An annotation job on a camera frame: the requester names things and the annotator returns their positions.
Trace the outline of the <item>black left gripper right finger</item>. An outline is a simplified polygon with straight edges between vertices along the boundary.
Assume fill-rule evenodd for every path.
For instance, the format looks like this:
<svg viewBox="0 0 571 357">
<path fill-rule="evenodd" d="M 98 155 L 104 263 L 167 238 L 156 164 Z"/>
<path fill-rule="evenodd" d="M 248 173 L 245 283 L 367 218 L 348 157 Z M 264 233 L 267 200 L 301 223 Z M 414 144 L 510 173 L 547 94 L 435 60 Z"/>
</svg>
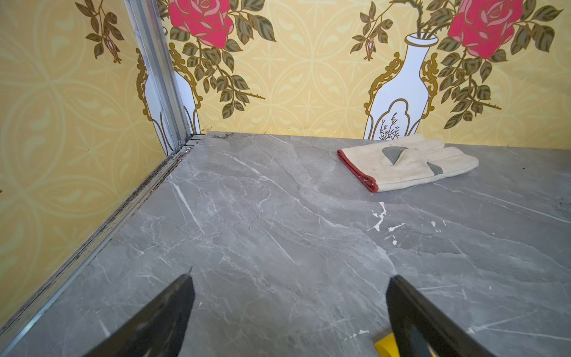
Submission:
<svg viewBox="0 0 571 357">
<path fill-rule="evenodd" d="M 400 356 L 493 356 L 400 275 L 390 279 L 386 302 Z"/>
</svg>

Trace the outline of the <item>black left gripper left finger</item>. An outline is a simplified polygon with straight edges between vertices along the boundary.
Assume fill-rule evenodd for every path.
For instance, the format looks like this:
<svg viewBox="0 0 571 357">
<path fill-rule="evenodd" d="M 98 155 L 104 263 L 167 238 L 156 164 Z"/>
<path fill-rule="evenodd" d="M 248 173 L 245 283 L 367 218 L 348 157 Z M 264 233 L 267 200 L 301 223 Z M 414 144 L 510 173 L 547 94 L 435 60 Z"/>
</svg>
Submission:
<svg viewBox="0 0 571 357">
<path fill-rule="evenodd" d="M 87 356 L 177 356 L 196 298 L 193 278 L 174 280 Z"/>
</svg>

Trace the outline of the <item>yellow curved lego brick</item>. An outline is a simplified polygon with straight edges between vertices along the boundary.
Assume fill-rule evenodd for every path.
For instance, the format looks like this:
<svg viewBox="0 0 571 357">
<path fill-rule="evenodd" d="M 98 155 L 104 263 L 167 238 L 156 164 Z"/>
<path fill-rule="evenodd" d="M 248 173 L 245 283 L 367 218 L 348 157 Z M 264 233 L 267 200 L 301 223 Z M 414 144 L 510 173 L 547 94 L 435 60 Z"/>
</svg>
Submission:
<svg viewBox="0 0 571 357">
<path fill-rule="evenodd" d="M 380 357 L 400 357 L 399 348 L 393 333 L 389 333 L 383 339 L 377 341 L 375 348 Z"/>
</svg>

